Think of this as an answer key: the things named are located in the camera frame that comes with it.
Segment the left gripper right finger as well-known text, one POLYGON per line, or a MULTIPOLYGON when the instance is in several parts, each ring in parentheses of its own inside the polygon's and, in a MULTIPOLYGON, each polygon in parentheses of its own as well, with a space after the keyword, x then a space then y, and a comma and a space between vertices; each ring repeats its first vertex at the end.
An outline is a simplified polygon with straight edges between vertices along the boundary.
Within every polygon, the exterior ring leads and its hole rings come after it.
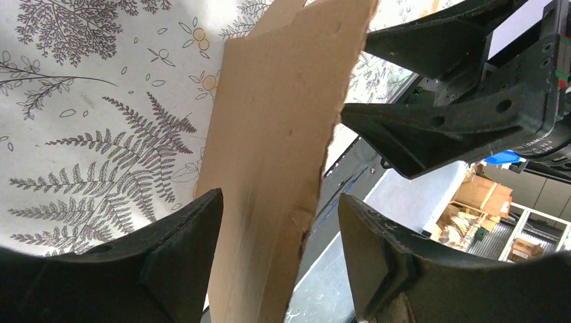
POLYGON ((508 263, 444 246, 343 194, 358 322, 569 322, 570 253, 508 263))

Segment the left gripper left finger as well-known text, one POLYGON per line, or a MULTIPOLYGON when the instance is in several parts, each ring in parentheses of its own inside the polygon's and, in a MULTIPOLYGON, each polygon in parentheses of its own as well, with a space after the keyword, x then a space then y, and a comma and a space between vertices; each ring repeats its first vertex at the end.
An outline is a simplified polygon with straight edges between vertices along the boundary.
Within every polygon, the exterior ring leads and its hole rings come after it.
POLYGON ((1 249, 2 322, 199 322, 224 198, 177 212, 83 254, 1 249))

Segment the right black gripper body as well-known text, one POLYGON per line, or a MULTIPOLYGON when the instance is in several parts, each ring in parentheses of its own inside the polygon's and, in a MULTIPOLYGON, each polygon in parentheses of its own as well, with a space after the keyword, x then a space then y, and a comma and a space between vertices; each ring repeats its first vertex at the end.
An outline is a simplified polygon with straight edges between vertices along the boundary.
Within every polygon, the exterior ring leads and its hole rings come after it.
POLYGON ((570 171, 570 38, 567 1, 552 1, 542 18, 516 40, 490 56, 493 32, 483 54, 469 57, 444 79, 428 81, 410 104, 447 106, 523 85, 540 93, 540 129, 511 150, 558 172, 570 171))

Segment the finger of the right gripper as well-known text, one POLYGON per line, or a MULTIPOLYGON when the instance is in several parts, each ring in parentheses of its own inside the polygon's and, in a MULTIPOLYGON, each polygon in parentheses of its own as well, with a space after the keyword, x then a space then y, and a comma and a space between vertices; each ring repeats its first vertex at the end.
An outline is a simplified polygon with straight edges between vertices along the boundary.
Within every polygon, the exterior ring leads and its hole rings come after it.
POLYGON ((525 2, 469 0, 369 32, 364 52, 430 79, 444 79, 469 57, 479 58, 486 38, 525 2))
POLYGON ((517 85, 447 106, 351 103, 341 121, 396 172, 414 179, 523 143, 540 129, 540 93, 517 85))

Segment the brown cardboard box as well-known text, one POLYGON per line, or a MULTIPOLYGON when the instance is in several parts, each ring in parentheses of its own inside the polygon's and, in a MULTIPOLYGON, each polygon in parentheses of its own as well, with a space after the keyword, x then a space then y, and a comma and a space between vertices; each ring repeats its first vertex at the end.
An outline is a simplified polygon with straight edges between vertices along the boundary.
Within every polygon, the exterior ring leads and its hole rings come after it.
POLYGON ((221 188, 213 322, 282 322, 376 1, 274 1, 226 42, 197 194, 221 188))

